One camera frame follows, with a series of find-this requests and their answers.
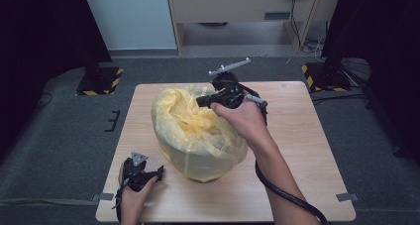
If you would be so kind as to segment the person's left hand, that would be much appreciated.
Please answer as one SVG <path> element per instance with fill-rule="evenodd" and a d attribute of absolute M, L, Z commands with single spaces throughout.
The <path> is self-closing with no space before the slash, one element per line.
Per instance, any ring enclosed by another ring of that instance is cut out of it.
<path fill-rule="evenodd" d="M 152 192 L 158 178 L 151 178 L 140 191 L 134 191 L 129 186 L 125 186 L 122 191 L 122 201 L 120 204 L 121 220 L 136 219 L 139 221 L 144 204 Z"/>

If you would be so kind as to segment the gray tape piece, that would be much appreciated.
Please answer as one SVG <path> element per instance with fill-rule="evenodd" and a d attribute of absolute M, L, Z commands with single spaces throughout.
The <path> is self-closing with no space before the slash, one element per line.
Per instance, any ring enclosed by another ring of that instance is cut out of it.
<path fill-rule="evenodd" d="M 91 197 L 91 201 L 99 202 L 100 200 L 112 201 L 114 198 L 114 193 L 100 193 L 100 194 L 93 194 Z"/>
<path fill-rule="evenodd" d="M 336 195 L 337 199 L 340 202 L 343 201 L 358 201 L 360 199 L 359 195 L 357 193 L 339 193 Z"/>

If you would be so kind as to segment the black stand with striped base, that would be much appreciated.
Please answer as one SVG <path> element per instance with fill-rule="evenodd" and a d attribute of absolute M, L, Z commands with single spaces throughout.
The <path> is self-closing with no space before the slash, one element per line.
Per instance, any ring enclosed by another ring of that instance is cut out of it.
<path fill-rule="evenodd" d="M 118 66 L 100 66 L 98 63 L 89 65 L 76 88 L 77 95 L 113 94 L 116 90 L 124 69 Z"/>
<path fill-rule="evenodd" d="M 301 70 L 311 93 L 351 89 L 351 83 L 339 61 L 333 62 L 327 59 L 325 62 L 305 62 L 301 65 Z"/>

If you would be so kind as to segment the black curtain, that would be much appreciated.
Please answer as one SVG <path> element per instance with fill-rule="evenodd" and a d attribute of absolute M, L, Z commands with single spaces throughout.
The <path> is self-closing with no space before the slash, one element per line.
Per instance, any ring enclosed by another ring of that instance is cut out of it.
<path fill-rule="evenodd" d="M 396 153 L 420 163 L 420 0 L 338 0 L 322 56 L 368 63 L 372 108 Z"/>
<path fill-rule="evenodd" d="M 0 0 L 0 158 L 51 78 L 109 59 L 87 0 Z"/>

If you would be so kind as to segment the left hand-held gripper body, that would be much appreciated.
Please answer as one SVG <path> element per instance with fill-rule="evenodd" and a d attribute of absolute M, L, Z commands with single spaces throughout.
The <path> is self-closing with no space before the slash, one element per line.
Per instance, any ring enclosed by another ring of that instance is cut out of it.
<path fill-rule="evenodd" d="M 131 156 L 126 158 L 123 164 L 123 184 L 128 185 L 134 191 L 140 191 L 146 183 L 158 175 L 158 172 L 146 172 L 148 157 L 136 152 L 131 152 Z"/>

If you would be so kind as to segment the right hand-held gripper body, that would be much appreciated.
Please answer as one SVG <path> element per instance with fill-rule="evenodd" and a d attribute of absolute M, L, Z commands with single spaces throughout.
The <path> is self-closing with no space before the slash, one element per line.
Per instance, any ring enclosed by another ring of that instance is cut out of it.
<path fill-rule="evenodd" d="M 237 108 L 241 104 L 242 97 L 244 96 L 244 86 L 239 82 L 238 78 L 231 70 L 247 64 L 250 61 L 251 60 L 246 57 L 242 61 L 230 63 L 228 65 L 222 64 L 216 70 L 209 71 L 209 75 L 213 76 L 211 84 L 216 90 L 216 93 L 208 97 L 208 104 L 216 102 L 231 109 Z"/>

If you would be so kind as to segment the yellow plastic bag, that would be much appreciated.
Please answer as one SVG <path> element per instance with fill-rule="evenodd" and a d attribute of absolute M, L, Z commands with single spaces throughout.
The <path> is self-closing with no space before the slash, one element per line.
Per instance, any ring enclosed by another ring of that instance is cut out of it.
<path fill-rule="evenodd" d="M 241 163 L 248 145 L 236 130 L 196 99 L 215 92 L 196 84 L 170 87 L 154 100 L 152 120 L 163 156 L 184 176 L 207 182 Z"/>

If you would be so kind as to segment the light wooden desk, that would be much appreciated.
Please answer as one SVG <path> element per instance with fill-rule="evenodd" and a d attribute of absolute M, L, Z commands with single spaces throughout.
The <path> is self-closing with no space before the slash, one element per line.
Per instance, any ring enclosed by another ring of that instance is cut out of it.
<path fill-rule="evenodd" d="M 329 22 L 338 0 L 168 0 L 175 39 L 183 45 L 192 23 L 282 21 L 296 52 L 314 22 Z"/>

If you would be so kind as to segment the person's right hand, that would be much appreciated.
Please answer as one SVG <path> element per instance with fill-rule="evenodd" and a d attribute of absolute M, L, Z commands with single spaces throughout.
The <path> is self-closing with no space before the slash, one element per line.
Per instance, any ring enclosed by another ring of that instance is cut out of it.
<path fill-rule="evenodd" d="M 211 109 L 227 120 L 255 151 L 271 152 L 276 148 L 258 104 L 245 98 L 236 109 L 227 108 L 220 103 L 212 103 Z"/>

